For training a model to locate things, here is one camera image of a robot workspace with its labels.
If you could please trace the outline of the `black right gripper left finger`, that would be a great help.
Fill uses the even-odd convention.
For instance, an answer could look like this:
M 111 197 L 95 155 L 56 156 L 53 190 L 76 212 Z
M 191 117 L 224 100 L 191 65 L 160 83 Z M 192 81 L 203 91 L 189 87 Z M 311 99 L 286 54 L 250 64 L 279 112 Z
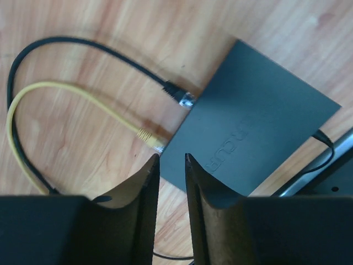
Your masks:
M 151 264 L 160 161 L 100 198 L 1 197 L 2 264 Z

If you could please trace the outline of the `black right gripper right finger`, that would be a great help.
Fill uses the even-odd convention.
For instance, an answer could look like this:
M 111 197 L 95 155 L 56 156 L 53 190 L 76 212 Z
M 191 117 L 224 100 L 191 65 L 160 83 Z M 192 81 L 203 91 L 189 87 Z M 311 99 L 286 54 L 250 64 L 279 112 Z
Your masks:
M 352 197 L 246 197 L 185 155 L 196 264 L 351 264 Z

